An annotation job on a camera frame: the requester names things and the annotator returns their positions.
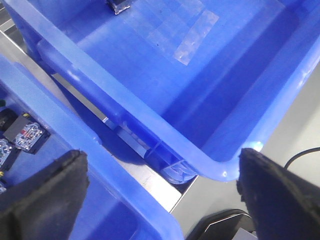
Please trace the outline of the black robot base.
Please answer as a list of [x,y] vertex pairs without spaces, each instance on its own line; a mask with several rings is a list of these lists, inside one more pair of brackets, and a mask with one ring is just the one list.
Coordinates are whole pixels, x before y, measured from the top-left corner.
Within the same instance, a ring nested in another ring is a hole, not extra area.
[[239,229],[256,231],[251,216],[240,209],[228,209],[204,216],[189,234],[189,240],[231,240]]

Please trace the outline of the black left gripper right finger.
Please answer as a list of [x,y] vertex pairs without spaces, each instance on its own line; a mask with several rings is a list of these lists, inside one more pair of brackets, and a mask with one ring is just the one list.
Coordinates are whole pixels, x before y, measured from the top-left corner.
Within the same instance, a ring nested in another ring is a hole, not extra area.
[[262,153],[243,148],[236,183],[259,240],[318,240],[320,188]]

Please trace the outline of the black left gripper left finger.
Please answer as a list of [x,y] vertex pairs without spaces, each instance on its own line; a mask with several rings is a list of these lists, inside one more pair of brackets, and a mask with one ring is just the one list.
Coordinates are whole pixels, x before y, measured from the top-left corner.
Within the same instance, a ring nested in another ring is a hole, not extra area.
[[0,195],[0,238],[67,240],[89,184],[87,154],[66,152]]

